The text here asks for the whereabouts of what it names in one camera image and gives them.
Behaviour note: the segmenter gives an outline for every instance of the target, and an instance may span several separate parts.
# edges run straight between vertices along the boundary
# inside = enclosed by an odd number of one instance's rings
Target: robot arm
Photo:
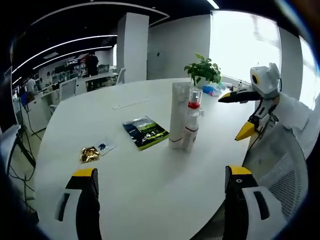
[[[246,103],[247,101],[260,100],[258,108],[235,137],[236,141],[252,136],[258,131],[259,126],[268,121],[276,107],[272,99],[277,97],[280,92],[279,82],[281,77],[274,63],[269,63],[269,67],[252,67],[250,69],[250,78],[250,87],[227,93],[219,99],[221,103]]]

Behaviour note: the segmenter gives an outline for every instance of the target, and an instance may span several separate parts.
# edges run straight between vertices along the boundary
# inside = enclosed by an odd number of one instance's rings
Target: white round table
[[[235,136],[255,104],[220,103],[203,94],[197,139],[190,154],[164,140],[139,151],[123,122],[148,116],[169,131],[172,83],[188,78],[116,85],[62,101],[43,136],[35,170],[40,223],[50,226],[55,196],[79,168],[97,168],[100,231],[106,240],[189,240],[225,199],[225,167],[242,165],[249,139]],[[80,164],[81,149],[110,137],[116,147]]]

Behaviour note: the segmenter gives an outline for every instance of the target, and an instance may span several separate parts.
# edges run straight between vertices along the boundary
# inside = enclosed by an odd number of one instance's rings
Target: chair backrest
[[[75,77],[71,80],[60,83],[59,86],[59,102],[76,96],[78,78]]]
[[[118,78],[116,80],[115,85],[124,84],[125,83],[125,72],[126,72],[125,68],[121,68],[120,69],[120,72],[119,72],[119,75],[118,75]]]
[[[248,151],[243,166],[281,202],[289,221],[306,197],[309,184],[306,160],[292,130],[276,124]]]

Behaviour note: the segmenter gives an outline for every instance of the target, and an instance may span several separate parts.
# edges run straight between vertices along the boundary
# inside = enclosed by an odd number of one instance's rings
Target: floor
[[[42,130],[37,132],[37,135],[42,139],[44,136],[44,133],[45,133],[45,130]],[[22,142],[24,147],[32,153],[35,160],[37,161],[41,140],[34,134],[33,135],[28,134],[27,136],[26,133],[24,133],[22,137]],[[34,169],[26,159],[25,155],[23,155],[23,153],[21,152],[19,146],[16,146],[13,150],[10,166],[12,167],[9,170],[10,175],[15,177],[17,175],[21,179],[24,179],[24,178],[29,179]],[[27,187],[25,188],[22,180],[13,178],[11,176],[9,177],[11,178],[11,181],[16,189],[17,194],[20,195],[22,199],[26,198],[27,203],[32,208],[35,208],[35,206],[33,205],[34,192]],[[29,181],[27,181],[27,185],[32,189],[35,188],[34,175],[30,178]]]

